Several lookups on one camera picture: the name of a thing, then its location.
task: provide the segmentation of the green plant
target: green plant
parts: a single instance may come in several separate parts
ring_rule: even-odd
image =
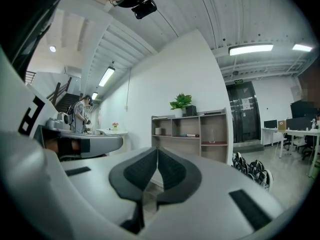
[[[184,95],[180,93],[176,98],[176,101],[170,102],[171,110],[175,109],[182,109],[191,104],[192,96],[191,95]]]

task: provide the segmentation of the paper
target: paper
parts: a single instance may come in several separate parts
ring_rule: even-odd
[[[250,110],[250,101],[249,98],[242,98],[242,109],[243,110]]]

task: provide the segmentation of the wall shelf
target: wall shelf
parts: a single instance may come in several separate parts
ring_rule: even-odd
[[[171,135],[152,135],[153,137],[159,138],[171,138],[171,139],[182,139],[182,140],[200,140],[199,137],[181,137],[181,136],[171,136]]]
[[[204,146],[204,147],[221,147],[221,146],[228,146],[227,142],[226,141],[216,141],[215,143],[210,143],[208,141],[204,141],[204,142],[201,142],[201,146]]]
[[[228,159],[228,124],[226,109],[220,113],[204,114],[164,119],[151,117],[152,147],[171,148],[215,161],[227,163]],[[155,135],[156,128],[161,128],[161,135]],[[210,143],[211,132],[215,143]],[[181,137],[180,135],[196,134],[199,137]]]

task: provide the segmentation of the potted plant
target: potted plant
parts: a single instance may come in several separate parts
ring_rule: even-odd
[[[184,95],[180,93],[176,98],[175,101],[170,102],[171,110],[174,111],[174,115],[176,118],[181,118],[183,115],[183,108],[189,106],[192,101],[191,95]]]
[[[118,125],[119,125],[119,124],[118,124],[117,122],[114,122],[114,123],[112,124],[114,131],[116,131],[116,130],[118,129]]]

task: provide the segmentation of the white mug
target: white mug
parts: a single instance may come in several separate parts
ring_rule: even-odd
[[[155,128],[155,135],[161,135],[161,128]]]

